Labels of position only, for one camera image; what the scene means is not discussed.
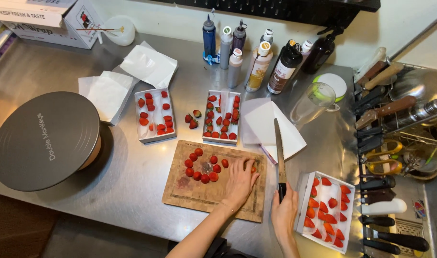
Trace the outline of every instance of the cardboard box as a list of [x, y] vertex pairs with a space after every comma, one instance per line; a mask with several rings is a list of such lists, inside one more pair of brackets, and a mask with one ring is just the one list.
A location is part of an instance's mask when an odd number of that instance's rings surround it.
[[88, 0], [0, 0], [0, 20], [18, 37], [91, 49], [102, 20]]
[[[327, 205], [327, 208], [329, 209], [329, 214], [332, 214], [335, 217], [335, 219], [338, 221], [337, 224], [332, 224], [332, 227], [335, 230], [335, 232], [337, 229], [340, 229], [345, 237], [345, 239], [342, 241], [342, 243], [343, 243], [342, 248], [339, 248], [333, 244], [336, 236], [330, 235], [330, 237], [332, 238], [331, 242], [324, 241], [327, 233], [325, 232], [325, 229], [323, 226], [323, 221], [318, 219], [319, 208], [314, 208], [315, 218], [312, 219], [312, 221], [314, 222], [314, 225], [316, 225], [315, 228], [311, 229], [311, 228], [307, 228], [304, 226], [304, 220], [305, 220], [306, 212], [307, 212], [307, 208], [308, 208], [309, 197], [311, 197], [311, 189], [313, 187], [313, 182], [314, 182], [315, 177], [317, 177], [319, 179], [320, 184], [318, 186], [316, 186], [316, 189], [318, 191], [318, 195], [317, 195], [317, 197], [314, 198], [314, 200], [316, 200], [319, 204], [321, 201], [323, 201]], [[330, 182], [332, 183], [332, 185], [330, 185], [330, 186], [322, 185], [322, 181], [321, 181], [322, 177], [328, 178], [330, 180]], [[338, 201], [337, 206], [334, 207], [333, 209], [329, 207], [327, 199], [332, 197], [331, 193], [334, 191], [332, 191], [333, 189], [329, 189], [327, 187], [332, 187], [334, 185], [337, 185], [338, 188], [341, 185], [346, 185], [347, 188], [349, 188], [351, 191], [351, 193], [347, 194], [347, 197], [349, 198], [350, 202], [347, 203], [347, 209], [345, 211], [340, 210], [341, 190], [339, 190], [339, 192], [337, 192], [336, 196], [335, 196], [335, 199]], [[355, 190], [356, 190], [355, 186], [348, 184], [346, 182], [343, 182], [341, 180], [338, 180], [338, 179], [331, 177], [329, 175], [326, 175], [324, 173], [321, 173], [319, 171], [314, 171], [311, 173], [304, 174], [300, 178], [300, 180], [298, 180], [298, 185], [297, 185], [297, 189], [296, 189], [296, 191], [298, 191], [298, 211], [300, 211], [300, 213], [298, 214], [298, 216], [295, 219], [294, 230], [296, 232], [302, 234], [303, 236], [313, 240], [314, 242], [317, 242], [325, 247], [328, 247], [328, 248], [336, 250], [342, 254], [345, 254], [346, 250], [347, 250], [347, 244], [349, 242], [349, 232], [351, 231], [351, 220], [352, 220], [352, 212], [354, 209], [353, 203], [354, 203]], [[346, 221], [343, 221], [343, 222], [340, 221], [340, 213], [342, 213], [343, 215], [346, 216], [346, 218], [347, 218]], [[315, 230], [317, 230], [317, 229], [319, 229], [319, 231], [321, 232], [322, 239], [319, 239], [319, 238], [312, 236], [312, 233], [314, 233]]]
[[[214, 118], [212, 118], [212, 125], [214, 126], [214, 130], [213, 132], [218, 132], [219, 134], [221, 134], [221, 128], [223, 127], [223, 120], [225, 119], [225, 115], [226, 113], [232, 113], [233, 112], [233, 103], [234, 103], [234, 97], [238, 96], [239, 98], [241, 97], [241, 94], [238, 92], [228, 92], [228, 97], [227, 100], [225, 101], [224, 99], [222, 99], [221, 102], [221, 107], [223, 107], [223, 109], [221, 109], [221, 113], [219, 113], [216, 108], [218, 107], [218, 100], [220, 98], [220, 94], [221, 91], [209, 91], [209, 94], [207, 96], [207, 102], [209, 101], [209, 97], [210, 96], [216, 96], [216, 101], [211, 102], [214, 105], [213, 108], [213, 112], [214, 112]], [[226, 132], [226, 134], [229, 136], [230, 133], [235, 133], [236, 134], [236, 139], [234, 140], [230, 140], [230, 139], [222, 139], [222, 138], [213, 138], [213, 137], [207, 137], [204, 136], [204, 133], [207, 132], [207, 126], [205, 124], [205, 121], [208, 119], [207, 117], [207, 107], [205, 109], [205, 113], [203, 114], [204, 116], [204, 125], [203, 125], [203, 129], [202, 129], [202, 140], [204, 141], [212, 141], [212, 142], [220, 142], [220, 143], [229, 143], [229, 144], [237, 144], [238, 143], [238, 137], [239, 137], [239, 121], [238, 120], [238, 124], [230, 124], [230, 126], [228, 127], [228, 132]], [[221, 117], [221, 125], [217, 125], [216, 124], [216, 120]]]
[[[163, 98], [161, 96], [161, 92], [166, 91], [167, 97]], [[145, 93], [151, 93], [153, 96], [153, 101], [155, 105], [154, 111], [148, 111], [147, 109], [147, 103], [143, 105], [143, 107], [139, 107], [139, 99], [142, 98], [146, 102]], [[153, 90], [147, 90], [147, 91], [139, 91], [134, 93], [135, 97], [135, 110], [136, 110], [136, 125], [137, 125], [137, 136], [139, 137], [139, 141], [141, 143], [148, 143], [153, 142], [157, 140], [164, 140], [168, 138], [173, 138], [177, 136], [177, 129], [175, 126], [175, 119], [174, 119], [174, 110], [171, 102], [171, 95], [169, 93], [168, 89], [153, 89]], [[164, 110], [162, 108], [163, 104], [169, 104], [170, 108], [168, 110]], [[140, 113], [145, 112], [148, 116], [148, 125], [141, 125], [139, 123]], [[166, 126], [166, 122], [164, 120], [164, 116], [171, 116], [172, 117], [172, 129], [174, 132], [158, 135], [156, 126], [159, 124], [163, 124]], [[153, 123], [153, 131], [150, 131], [150, 124]]]

